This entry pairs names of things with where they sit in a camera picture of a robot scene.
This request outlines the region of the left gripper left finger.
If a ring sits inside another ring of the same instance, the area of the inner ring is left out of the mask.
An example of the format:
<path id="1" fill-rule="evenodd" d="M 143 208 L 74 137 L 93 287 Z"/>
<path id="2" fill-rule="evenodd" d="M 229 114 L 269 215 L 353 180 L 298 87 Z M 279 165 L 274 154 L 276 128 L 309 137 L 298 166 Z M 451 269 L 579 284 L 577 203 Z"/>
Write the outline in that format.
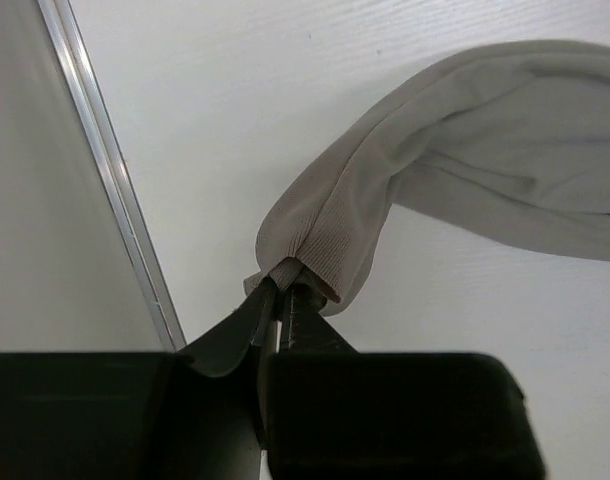
<path id="1" fill-rule="evenodd" d="M 178 352 L 198 374 L 228 376 L 252 348 L 264 345 L 275 319 L 278 287 L 265 278 L 229 316 Z"/>

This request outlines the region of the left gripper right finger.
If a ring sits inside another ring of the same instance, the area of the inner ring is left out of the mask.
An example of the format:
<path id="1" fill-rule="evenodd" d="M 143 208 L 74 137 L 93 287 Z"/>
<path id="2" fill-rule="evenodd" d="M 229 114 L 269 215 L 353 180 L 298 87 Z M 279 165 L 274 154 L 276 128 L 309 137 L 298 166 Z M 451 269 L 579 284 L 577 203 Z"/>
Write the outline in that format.
<path id="1" fill-rule="evenodd" d="M 322 298 L 303 284 L 291 286 L 280 309 L 279 351 L 313 355 L 357 354 L 345 338 L 320 314 Z"/>

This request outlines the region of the grey trousers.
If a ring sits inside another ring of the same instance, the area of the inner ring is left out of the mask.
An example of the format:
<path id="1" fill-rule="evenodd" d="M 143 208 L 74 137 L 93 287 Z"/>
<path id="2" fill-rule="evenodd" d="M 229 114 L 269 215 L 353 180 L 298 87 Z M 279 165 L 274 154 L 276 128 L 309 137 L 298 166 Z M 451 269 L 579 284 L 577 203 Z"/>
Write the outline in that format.
<path id="1" fill-rule="evenodd" d="M 326 314 L 342 312 L 393 204 L 516 248 L 610 262 L 610 47 L 501 43 L 415 74 L 274 204 L 245 290 L 302 282 Z"/>

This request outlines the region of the aluminium frame rail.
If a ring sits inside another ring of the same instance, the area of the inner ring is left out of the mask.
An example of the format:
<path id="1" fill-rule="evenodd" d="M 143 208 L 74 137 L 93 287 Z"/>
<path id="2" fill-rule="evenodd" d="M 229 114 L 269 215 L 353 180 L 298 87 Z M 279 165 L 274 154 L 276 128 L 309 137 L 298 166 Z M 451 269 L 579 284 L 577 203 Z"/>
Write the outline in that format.
<path id="1" fill-rule="evenodd" d="M 69 1 L 37 2 L 162 346 L 187 344 L 115 129 Z"/>

